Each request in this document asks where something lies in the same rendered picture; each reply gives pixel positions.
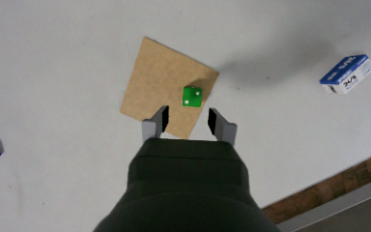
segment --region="blue and white box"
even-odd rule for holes
[[[326,91],[347,94],[371,72],[371,61],[367,55],[345,57],[320,80]]]

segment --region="brown cardboard square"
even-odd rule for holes
[[[169,105],[166,131],[187,139],[218,76],[219,72],[144,38],[120,111],[143,121],[151,118],[161,106]],[[185,86],[203,89],[201,107],[182,105]]]

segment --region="green die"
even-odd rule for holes
[[[183,90],[183,106],[201,107],[202,89],[185,87]]]

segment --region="white table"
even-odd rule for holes
[[[126,189],[140,123],[119,112],[143,37],[220,71],[208,108],[264,207],[371,156],[371,80],[318,80],[371,54],[369,1],[2,1],[0,231],[91,231]]]

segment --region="small box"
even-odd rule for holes
[[[201,107],[202,89],[185,87],[183,90],[183,106]]]
[[[321,80],[321,85],[333,94],[347,94],[371,72],[367,55],[345,57]]]

